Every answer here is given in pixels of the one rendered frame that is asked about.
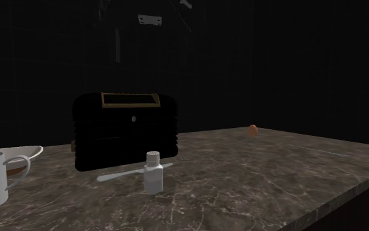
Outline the black toaster with gold slot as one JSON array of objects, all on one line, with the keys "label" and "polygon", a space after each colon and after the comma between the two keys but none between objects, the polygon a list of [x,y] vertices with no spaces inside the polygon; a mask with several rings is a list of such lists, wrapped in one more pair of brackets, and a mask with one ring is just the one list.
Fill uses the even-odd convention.
[{"label": "black toaster with gold slot", "polygon": [[86,93],[72,104],[75,168],[92,171],[178,155],[178,105],[160,93]]}]

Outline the white salt shaker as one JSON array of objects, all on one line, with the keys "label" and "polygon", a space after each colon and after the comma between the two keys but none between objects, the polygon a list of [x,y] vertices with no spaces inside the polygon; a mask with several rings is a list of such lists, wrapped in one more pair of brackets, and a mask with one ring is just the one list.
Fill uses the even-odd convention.
[{"label": "white salt shaker", "polygon": [[160,164],[160,153],[157,151],[146,154],[144,189],[150,195],[163,191],[163,166]]}]

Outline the white butter knife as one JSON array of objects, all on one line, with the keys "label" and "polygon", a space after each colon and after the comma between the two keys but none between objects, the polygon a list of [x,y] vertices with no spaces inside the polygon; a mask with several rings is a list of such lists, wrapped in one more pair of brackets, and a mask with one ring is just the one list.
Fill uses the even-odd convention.
[{"label": "white butter knife", "polygon": [[135,170],[126,171],[126,172],[122,172],[122,173],[114,173],[114,174],[102,175],[102,176],[97,177],[96,180],[98,182],[103,182],[103,181],[115,179],[115,178],[118,178],[118,177],[122,177],[122,176],[125,176],[125,175],[131,175],[131,174],[143,173],[143,172],[144,172],[143,169],[135,169]]}]

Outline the white bowl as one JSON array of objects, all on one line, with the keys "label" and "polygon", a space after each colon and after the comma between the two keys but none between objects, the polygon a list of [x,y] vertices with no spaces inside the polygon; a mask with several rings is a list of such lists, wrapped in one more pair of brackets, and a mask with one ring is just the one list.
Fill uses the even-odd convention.
[{"label": "white bowl", "polygon": [[[0,152],[5,154],[5,157],[12,158],[18,155],[24,155],[29,158],[30,161],[35,160],[42,152],[42,146],[19,146],[11,148],[0,148]],[[23,159],[15,159],[6,164],[7,176],[12,176],[21,173],[26,169],[26,162]]]}]

